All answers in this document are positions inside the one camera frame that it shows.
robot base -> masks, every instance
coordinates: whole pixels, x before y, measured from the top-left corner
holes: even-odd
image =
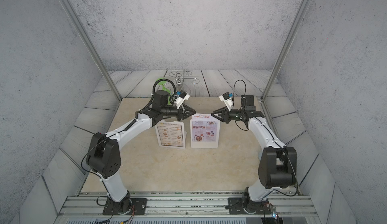
[[[145,214],[147,204],[147,198],[130,198],[128,193],[126,197],[121,202],[114,202],[108,197],[105,208],[103,209],[102,214],[109,215],[132,215],[130,208],[134,207],[134,215],[142,216]]]
[[[272,215],[272,211],[270,210],[270,207],[264,206],[262,202],[254,202],[254,206],[248,206],[244,207],[242,198],[229,198],[228,199],[228,205],[235,205],[229,209],[229,213],[231,215],[265,215],[267,218],[270,218]]]

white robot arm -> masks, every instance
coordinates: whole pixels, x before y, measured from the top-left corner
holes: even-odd
[[[194,109],[183,104],[189,98],[185,91],[176,92],[174,87],[174,96],[169,95],[167,91],[154,92],[157,83],[160,81],[169,80],[160,79],[156,81],[153,86],[151,100],[143,109],[136,112],[134,119],[106,134],[94,134],[90,142],[89,152],[85,156],[86,163],[104,183],[108,192],[107,205],[112,207],[115,214],[124,215],[132,207],[130,193],[123,185],[119,172],[121,166],[120,151],[123,146],[165,117],[173,116],[180,121],[196,113]]]
[[[261,145],[259,153],[259,179],[246,188],[242,198],[245,212],[251,214],[258,206],[267,201],[267,196],[275,189],[286,188],[296,183],[297,153],[292,147],[281,142],[267,124],[264,115],[255,110],[254,96],[242,95],[241,108],[234,109],[230,103],[232,94],[221,95],[226,106],[212,113],[218,120],[229,123],[231,120],[243,121],[253,132]]]

gray wall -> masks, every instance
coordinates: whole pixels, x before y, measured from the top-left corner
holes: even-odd
[[[279,80],[360,223],[387,218],[387,0],[313,0]]]
[[[71,0],[108,70],[271,69],[301,0]]]
[[[0,223],[7,223],[101,74],[58,0],[0,0],[0,18]]]

wooden floor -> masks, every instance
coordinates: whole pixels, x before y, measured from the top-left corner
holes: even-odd
[[[170,78],[168,74],[172,71],[174,70],[109,73],[123,97],[149,97],[153,83],[161,77]],[[226,91],[232,92],[234,83],[239,79],[246,83],[246,94],[259,97],[270,75],[269,70],[191,70],[191,72],[193,77],[200,80],[196,85],[192,85],[189,79],[184,80],[191,90],[192,97],[218,97]],[[244,94],[244,84],[238,82],[235,86],[235,95],[241,94]],[[277,80],[266,103],[278,137],[297,151],[297,179],[303,193],[311,196],[321,222],[326,223],[333,216],[342,216],[342,212],[350,213],[348,205],[345,205],[345,210],[339,208],[336,211],[331,208],[346,204],[345,199]],[[87,177],[87,172],[81,168],[81,161],[89,149],[90,139],[96,132],[107,132],[118,105],[119,102],[102,78],[60,150],[27,198],[25,206],[34,205],[36,198],[48,198],[54,204],[54,215],[60,211],[67,197],[79,193]]]

dim sum inn menu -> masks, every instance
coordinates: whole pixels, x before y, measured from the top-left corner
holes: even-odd
[[[161,147],[185,149],[187,132],[184,131],[184,123],[181,121],[160,121],[156,125],[156,135]]]
[[[191,119],[191,147],[217,148],[220,121],[211,114],[195,114]]]

